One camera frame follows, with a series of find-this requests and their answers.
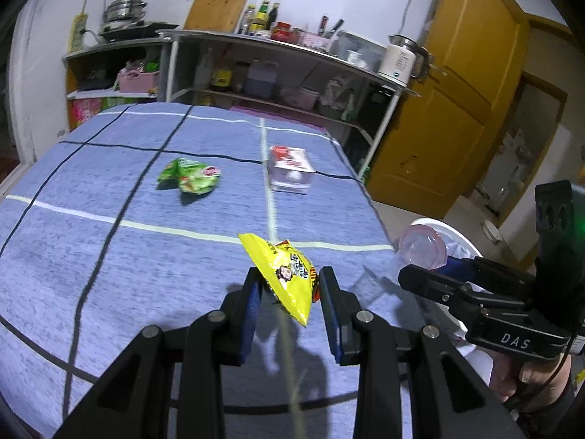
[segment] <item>red and white box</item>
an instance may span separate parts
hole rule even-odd
[[[288,191],[306,195],[315,170],[304,149],[275,145],[270,147],[268,176],[274,191]]]

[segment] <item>wooden cutting board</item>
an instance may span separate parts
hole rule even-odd
[[[186,30],[233,33],[248,0],[194,0],[186,17]]]

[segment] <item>electric kettle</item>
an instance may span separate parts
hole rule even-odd
[[[425,48],[399,34],[389,36],[388,39],[390,44],[386,48],[378,74],[392,79],[403,87],[408,85],[411,78],[420,79],[428,74],[429,52]],[[422,57],[422,64],[415,74],[417,56]]]

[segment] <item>plastic bag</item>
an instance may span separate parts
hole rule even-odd
[[[306,327],[311,303],[319,298],[317,272],[288,241],[276,246],[255,234],[240,241],[284,309]]]

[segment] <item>yellow door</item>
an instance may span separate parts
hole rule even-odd
[[[442,218],[469,188],[498,134],[528,45],[528,19],[514,0],[441,0],[426,48],[429,77],[412,89],[378,148],[373,199]]]

